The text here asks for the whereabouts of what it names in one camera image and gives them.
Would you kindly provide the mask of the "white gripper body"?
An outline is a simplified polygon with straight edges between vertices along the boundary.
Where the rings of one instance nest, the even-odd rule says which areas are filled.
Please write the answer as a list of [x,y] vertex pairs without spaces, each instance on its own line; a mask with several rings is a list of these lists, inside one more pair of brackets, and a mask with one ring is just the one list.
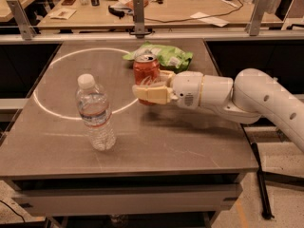
[[176,104],[180,108],[196,109],[200,105],[200,90],[203,74],[184,71],[175,76],[172,82]]

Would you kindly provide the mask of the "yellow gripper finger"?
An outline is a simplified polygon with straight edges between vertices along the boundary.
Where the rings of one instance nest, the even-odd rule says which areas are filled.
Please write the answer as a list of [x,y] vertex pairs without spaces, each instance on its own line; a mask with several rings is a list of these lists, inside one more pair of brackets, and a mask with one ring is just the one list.
[[170,87],[172,85],[175,76],[176,74],[173,71],[161,70],[159,85]]
[[166,85],[133,85],[132,91],[135,97],[144,103],[166,105],[178,99],[173,89]]

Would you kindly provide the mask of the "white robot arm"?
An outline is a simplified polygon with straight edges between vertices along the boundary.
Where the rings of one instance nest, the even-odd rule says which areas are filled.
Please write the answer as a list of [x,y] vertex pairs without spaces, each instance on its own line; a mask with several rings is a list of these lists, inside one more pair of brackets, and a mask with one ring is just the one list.
[[159,82],[134,85],[132,91],[135,97],[149,103],[175,102],[181,108],[208,108],[240,124],[252,124],[264,117],[304,151],[304,103],[258,69],[246,68],[234,79],[163,70]]

